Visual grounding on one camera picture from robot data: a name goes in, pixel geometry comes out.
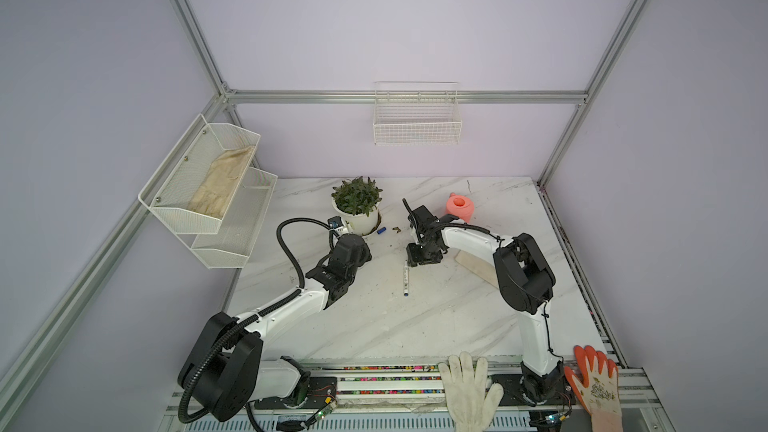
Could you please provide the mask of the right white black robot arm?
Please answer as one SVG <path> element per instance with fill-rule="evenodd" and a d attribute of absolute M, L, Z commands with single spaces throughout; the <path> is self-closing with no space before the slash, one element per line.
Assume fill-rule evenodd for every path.
<path fill-rule="evenodd" d="M 551 399 L 564 376 L 564 360 L 551 345 L 547 313 L 556 277 L 535 238 L 527 233 L 499 235 L 452 214 L 437 217 L 424 206 L 406 211 L 414 239 L 406 248 L 409 267 L 438 264 L 451 248 L 494 267 L 502 299 L 519 315 L 523 398 L 531 405 Z"/>

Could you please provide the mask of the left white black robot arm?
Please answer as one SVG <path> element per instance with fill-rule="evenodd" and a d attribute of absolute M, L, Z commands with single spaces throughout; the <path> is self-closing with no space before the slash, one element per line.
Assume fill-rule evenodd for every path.
<path fill-rule="evenodd" d="M 189 424 L 211 414 L 225 422 L 258 392 L 267 397 L 291 395 L 302 378 L 301 369 L 286 358 L 263 364 L 266 345 L 341 299 L 358 269 L 371 259 L 361 236 L 343 234 L 327 260 L 304 276 L 302 287 L 239 316 L 211 316 L 177 378 L 183 389 L 179 421 Z"/>

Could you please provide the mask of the orange white work glove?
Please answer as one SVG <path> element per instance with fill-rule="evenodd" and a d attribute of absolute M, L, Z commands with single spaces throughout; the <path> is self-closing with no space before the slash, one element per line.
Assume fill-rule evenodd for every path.
<path fill-rule="evenodd" d="M 583 409 L 590 415 L 595 432 L 622 432 L 622 409 L 616 363 L 592 346 L 575 346 L 576 373 L 565 367 L 565 378 Z"/>

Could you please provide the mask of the white mesh two-tier shelf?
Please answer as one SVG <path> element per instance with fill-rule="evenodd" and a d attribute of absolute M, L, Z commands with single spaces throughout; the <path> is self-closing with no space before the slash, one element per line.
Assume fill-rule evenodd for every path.
<path fill-rule="evenodd" d="M 244 267 L 277 184 L 255 166 L 260 135 L 198 116 L 138 201 L 208 269 Z"/>

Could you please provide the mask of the beige cloth in shelf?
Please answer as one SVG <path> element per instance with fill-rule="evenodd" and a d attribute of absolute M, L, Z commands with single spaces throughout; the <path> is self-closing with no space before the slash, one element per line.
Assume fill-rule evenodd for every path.
<path fill-rule="evenodd" d="M 223 219 L 255 150 L 255 146 L 248 146 L 227 150 L 217 157 L 193 194 L 188 209 Z"/>

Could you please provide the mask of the aluminium frame corner post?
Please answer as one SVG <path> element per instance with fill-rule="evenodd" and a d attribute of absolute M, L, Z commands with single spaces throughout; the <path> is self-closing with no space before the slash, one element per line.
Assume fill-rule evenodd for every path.
<path fill-rule="evenodd" d="M 630 42 L 632 35 L 639 25 L 643 14 L 652 0 L 630 0 L 614 34 L 612 35 L 600 61 L 598 62 L 585 90 L 586 97 L 578 103 L 567 122 L 555 148 L 547 160 L 539 176 L 537 184 L 546 188 L 553 179 L 560 163 L 574 141 L 587 115 L 594 106 L 602 89 L 608 81 L 611 72 L 618 63 L 622 53 Z"/>

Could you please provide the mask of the white knit glove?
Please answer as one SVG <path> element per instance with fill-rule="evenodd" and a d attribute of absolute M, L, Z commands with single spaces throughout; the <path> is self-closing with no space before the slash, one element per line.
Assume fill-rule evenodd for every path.
<path fill-rule="evenodd" d="M 468 352 L 438 364 L 446 406 L 456 431 L 486 431 L 504 397 L 499 383 L 489 385 L 488 361 Z"/>

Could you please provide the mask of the green potted plant white pot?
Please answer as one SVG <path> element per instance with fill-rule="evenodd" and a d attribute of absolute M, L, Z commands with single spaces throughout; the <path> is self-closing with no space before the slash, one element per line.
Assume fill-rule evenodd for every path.
<path fill-rule="evenodd" d="M 331 197 L 335 209 L 354 233 L 366 236 L 376 229 L 382 189 L 374 179 L 363 176 L 344 179 L 333 187 Z"/>

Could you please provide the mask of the pink plastic watering can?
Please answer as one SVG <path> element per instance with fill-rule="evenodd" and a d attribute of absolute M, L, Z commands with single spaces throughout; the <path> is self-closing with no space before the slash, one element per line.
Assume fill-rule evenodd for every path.
<path fill-rule="evenodd" d="M 470 223 L 475 211 L 474 202 L 467 196 L 451 193 L 446 202 L 446 213 Z"/>

